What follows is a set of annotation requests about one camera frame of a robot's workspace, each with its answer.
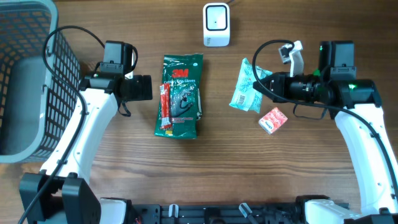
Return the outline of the red stick packet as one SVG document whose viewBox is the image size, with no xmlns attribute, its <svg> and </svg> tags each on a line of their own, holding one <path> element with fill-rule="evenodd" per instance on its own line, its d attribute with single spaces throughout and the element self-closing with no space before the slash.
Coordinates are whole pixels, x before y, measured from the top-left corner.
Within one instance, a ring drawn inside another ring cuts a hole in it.
<svg viewBox="0 0 398 224">
<path fill-rule="evenodd" d="M 164 83 L 160 85 L 160 112 L 161 112 L 161 129 L 169 129 L 172 127 L 170 115 L 170 84 Z"/>
</svg>

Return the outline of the teal tissue pack wrapper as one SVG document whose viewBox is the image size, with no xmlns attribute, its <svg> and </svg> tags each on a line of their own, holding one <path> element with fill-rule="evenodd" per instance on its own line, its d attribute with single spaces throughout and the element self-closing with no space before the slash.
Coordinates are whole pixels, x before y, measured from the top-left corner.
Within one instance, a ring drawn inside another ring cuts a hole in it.
<svg viewBox="0 0 398 224">
<path fill-rule="evenodd" d="M 236 88 L 229 105 L 239 110 L 260 113 L 262 93 L 253 88 L 255 81 L 256 78 L 252 65 L 247 58 L 244 58 L 241 63 Z"/>
</svg>

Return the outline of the red tissue packet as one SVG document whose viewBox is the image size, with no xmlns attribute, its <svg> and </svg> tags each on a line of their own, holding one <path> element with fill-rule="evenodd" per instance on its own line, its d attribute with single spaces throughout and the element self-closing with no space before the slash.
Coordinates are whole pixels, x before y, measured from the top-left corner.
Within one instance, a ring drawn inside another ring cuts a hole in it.
<svg viewBox="0 0 398 224">
<path fill-rule="evenodd" d="M 281 112 L 278 107 L 273 108 L 268 112 L 266 115 L 264 115 L 260 120 L 259 120 L 259 125 L 261 128 L 263 128 L 268 134 L 273 134 L 276 132 L 286 121 L 288 120 L 288 117 L 286 117 L 283 112 Z"/>
</svg>

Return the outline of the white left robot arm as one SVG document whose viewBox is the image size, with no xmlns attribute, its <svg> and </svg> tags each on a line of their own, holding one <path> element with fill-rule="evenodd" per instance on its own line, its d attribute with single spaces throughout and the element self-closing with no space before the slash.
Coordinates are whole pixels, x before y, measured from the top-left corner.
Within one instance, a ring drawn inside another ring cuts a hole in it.
<svg viewBox="0 0 398 224">
<path fill-rule="evenodd" d="M 129 223 L 137 217 L 130 200 L 98 198 L 89 186 L 109 122 L 127 102 L 152 99 L 150 76 L 127 78 L 137 59 L 135 46 L 106 41 L 99 71 L 78 86 L 78 102 L 55 151 L 39 173 L 22 176 L 21 223 Z"/>
</svg>

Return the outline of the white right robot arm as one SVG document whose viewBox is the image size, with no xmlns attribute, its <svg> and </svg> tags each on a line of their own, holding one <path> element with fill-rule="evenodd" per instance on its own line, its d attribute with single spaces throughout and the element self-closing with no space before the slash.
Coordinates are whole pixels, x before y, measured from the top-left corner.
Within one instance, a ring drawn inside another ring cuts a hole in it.
<svg viewBox="0 0 398 224">
<path fill-rule="evenodd" d="M 292 103 L 329 112 L 340 130 L 354 167 L 361 211 L 354 213 L 324 195 L 297 197 L 302 223 L 396 223 L 397 161 L 384 124 L 382 100 L 375 83 L 358 79 L 354 43 L 320 43 L 318 70 L 306 75 L 300 41 L 279 41 L 289 72 L 256 78 L 253 87 L 275 103 Z"/>
</svg>

